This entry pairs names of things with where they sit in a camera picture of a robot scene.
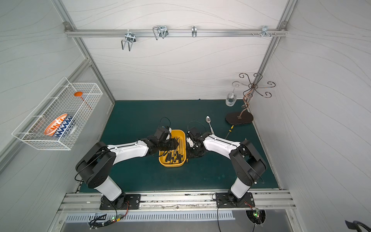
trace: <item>wall hook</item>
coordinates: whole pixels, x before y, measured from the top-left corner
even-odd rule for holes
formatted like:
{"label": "wall hook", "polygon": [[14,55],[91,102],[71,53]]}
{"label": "wall hook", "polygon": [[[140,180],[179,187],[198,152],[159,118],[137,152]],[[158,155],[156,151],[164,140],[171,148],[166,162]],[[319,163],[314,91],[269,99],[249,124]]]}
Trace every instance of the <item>wall hook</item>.
{"label": "wall hook", "polygon": [[262,32],[260,32],[259,33],[259,35],[261,36],[261,37],[264,37],[264,36],[272,36],[272,34],[269,34],[268,32],[267,32],[267,30],[268,30],[268,27],[267,26],[264,26],[263,28],[262,28]]}
{"label": "wall hook", "polygon": [[152,28],[152,31],[153,31],[153,34],[155,35],[156,40],[158,40],[160,35],[161,35],[162,38],[165,38],[169,34],[169,32],[167,31],[166,26],[154,26]]}
{"label": "wall hook", "polygon": [[135,35],[131,32],[128,32],[125,34],[125,39],[121,40],[121,47],[124,49],[125,44],[128,43],[129,52],[131,48],[133,47],[133,43],[136,42]]}
{"label": "wall hook", "polygon": [[196,26],[192,26],[192,37],[193,38],[197,37],[197,27]]}

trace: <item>white wire basket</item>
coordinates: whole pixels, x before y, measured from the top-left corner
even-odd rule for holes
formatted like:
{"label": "white wire basket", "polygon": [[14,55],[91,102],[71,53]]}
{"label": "white wire basket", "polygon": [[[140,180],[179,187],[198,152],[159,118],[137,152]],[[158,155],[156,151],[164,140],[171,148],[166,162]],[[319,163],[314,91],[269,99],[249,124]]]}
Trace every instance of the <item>white wire basket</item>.
{"label": "white wire basket", "polygon": [[[12,135],[38,150],[71,150],[102,95],[96,83],[70,83],[64,77]],[[58,130],[46,135],[46,128],[66,114]]]}

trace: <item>bowl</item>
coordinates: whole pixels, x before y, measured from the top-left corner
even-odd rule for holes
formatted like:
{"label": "bowl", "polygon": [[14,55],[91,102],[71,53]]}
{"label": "bowl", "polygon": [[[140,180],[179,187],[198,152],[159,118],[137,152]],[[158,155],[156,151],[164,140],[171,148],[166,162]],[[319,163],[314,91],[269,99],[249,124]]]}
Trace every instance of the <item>bowl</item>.
{"label": "bowl", "polygon": [[74,120],[72,120],[72,116],[67,115],[52,136],[56,137],[56,138],[59,138],[62,135],[65,136],[69,133],[73,133],[74,124],[75,124],[75,122],[74,122]]}
{"label": "bowl", "polygon": [[62,124],[63,120],[66,118],[68,114],[62,114],[61,116],[57,117],[52,123],[49,124],[49,126],[45,129],[44,135],[53,136],[55,131],[59,128],[59,126]]}

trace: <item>metal spoon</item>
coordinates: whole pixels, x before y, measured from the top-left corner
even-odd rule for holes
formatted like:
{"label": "metal spoon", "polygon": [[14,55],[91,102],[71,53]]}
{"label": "metal spoon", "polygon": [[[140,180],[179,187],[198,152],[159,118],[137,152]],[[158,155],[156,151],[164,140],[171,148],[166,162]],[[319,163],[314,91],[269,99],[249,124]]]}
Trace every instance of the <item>metal spoon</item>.
{"label": "metal spoon", "polygon": [[206,122],[209,123],[211,133],[214,134],[213,128],[211,127],[211,124],[210,124],[211,118],[209,116],[206,116]]}

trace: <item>yellow tray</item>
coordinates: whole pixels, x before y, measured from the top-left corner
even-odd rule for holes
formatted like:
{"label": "yellow tray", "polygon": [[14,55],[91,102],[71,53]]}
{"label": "yellow tray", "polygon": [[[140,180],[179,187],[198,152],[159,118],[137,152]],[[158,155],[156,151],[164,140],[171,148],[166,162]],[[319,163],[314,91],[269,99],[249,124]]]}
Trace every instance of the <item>yellow tray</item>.
{"label": "yellow tray", "polygon": [[165,156],[162,156],[165,151],[160,151],[159,152],[160,157],[158,158],[158,160],[165,167],[180,167],[184,164],[185,160],[187,159],[187,155],[185,153],[185,151],[186,151],[186,147],[185,147],[186,146],[186,143],[185,143],[186,142],[186,135],[185,135],[184,131],[182,131],[182,130],[171,130],[171,137],[172,138],[179,138],[179,140],[178,140],[179,146],[175,150],[168,151],[167,154],[169,154],[171,152],[172,156],[174,156],[174,153],[176,151],[178,151],[180,155],[183,155],[183,161],[179,163],[179,161],[176,160],[176,162],[172,163],[172,164],[170,164],[170,161],[165,162],[167,154]]}

